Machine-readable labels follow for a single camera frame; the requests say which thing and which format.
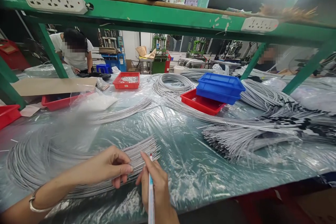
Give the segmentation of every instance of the power strip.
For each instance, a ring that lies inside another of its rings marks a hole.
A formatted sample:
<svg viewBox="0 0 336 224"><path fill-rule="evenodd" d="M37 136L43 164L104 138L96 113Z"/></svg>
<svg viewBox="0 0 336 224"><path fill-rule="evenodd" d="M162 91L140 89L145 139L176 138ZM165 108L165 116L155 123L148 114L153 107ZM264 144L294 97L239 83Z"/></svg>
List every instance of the power strip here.
<svg viewBox="0 0 336 224"><path fill-rule="evenodd" d="M26 0L34 9L48 12L85 14L88 10L84 0Z"/></svg>
<svg viewBox="0 0 336 224"><path fill-rule="evenodd" d="M241 31L266 33L274 31L278 25L279 21L277 19L249 17L245 19Z"/></svg>

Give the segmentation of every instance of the blue plastic tray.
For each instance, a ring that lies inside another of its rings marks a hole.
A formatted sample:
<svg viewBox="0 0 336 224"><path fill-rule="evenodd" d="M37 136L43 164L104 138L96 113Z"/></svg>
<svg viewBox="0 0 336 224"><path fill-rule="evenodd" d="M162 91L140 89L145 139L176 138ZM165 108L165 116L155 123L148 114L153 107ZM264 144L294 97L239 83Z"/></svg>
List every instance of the blue plastic tray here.
<svg viewBox="0 0 336 224"><path fill-rule="evenodd" d="M234 76L205 73L198 80L198 88L205 91L216 92L222 95L238 97L240 92L245 91L240 79Z"/></svg>
<svg viewBox="0 0 336 224"><path fill-rule="evenodd" d="M217 92L212 92L212 91L207 91L204 89L199 88L198 86L196 87L196 94L198 96L203 96L212 100L220 101L226 104L233 105L237 100L240 99L240 96L228 96L225 94L217 93Z"/></svg>

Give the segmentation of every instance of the white t-shirt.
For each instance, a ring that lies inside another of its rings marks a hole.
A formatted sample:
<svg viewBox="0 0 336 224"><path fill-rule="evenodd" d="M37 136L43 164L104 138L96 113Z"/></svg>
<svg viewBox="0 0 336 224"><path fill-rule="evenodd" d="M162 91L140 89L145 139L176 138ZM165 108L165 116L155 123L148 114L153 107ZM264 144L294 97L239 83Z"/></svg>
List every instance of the white t-shirt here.
<svg viewBox="0 0 336 224"><path fill-rule="evenodd" d="M64 57L64 61L69 65L78 68L79 70L85 70L88 68L88 63L86 62L85 52L73 52L65 46L64 41L62 41L61 33L51 34L50 39L57 52L61 51ZM93 50L93 45L90 40L87 39L87 51Z"/></svg>

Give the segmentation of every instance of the red plastic tray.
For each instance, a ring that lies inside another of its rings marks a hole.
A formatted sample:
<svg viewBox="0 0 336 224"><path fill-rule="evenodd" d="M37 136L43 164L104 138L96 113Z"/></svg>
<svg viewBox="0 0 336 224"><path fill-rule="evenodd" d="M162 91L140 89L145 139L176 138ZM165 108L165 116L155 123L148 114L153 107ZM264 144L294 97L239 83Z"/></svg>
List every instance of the red plastic tray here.
<svg viewBox="0 0 336 224"><path fill-rule="evenodd" d="M77 95L77 96L72 96L72 97L64 98L64 99L61 99L61 100L52 100L51 99L51 95L43 95L42 96L42 102L41 102L41 104L43 106L47 107L50 111L64 109L64 108L70 106L70 101L71 100L73 101L73 100L77 99L81 95L82 94Z"/></svg>
<svg viewBox="0 0 336 224"><path fill-rule="evenodd" d="M0 130L21 117L20 105L0 106Z"/></svg>
<svg viewBox="0 0 336 224"><path fill-rule="evenodd" d="M226 103L196 95L196 89L181 94L181 98L183 103L211 116L217 115L222 107L226 105Z"/></svg>
<svg viewBox="0 0 336 224"><path fill-rule="evenodd" d="M138 82L134 83L127 83L127 82L120 82L121 77L138 77ZM113 81L113 85L117 89L136 89L139 88L140 84L140 73L138 72L121 72L116 79Z"/></svg>

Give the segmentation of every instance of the stool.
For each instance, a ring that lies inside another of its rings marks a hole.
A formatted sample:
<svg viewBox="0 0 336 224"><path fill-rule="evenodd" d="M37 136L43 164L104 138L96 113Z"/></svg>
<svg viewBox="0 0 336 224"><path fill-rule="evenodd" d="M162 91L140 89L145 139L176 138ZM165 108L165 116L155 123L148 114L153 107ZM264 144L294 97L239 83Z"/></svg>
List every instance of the stool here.
<svg viewBox="0 0 336 224"><path fill-rule="evenodd" d="M97 72L99 72L99 69L100 69L100 73L102 74L111 73L109 66L107 66L106 64L98 64L96 65L96 68L97 68Z"/></svg>

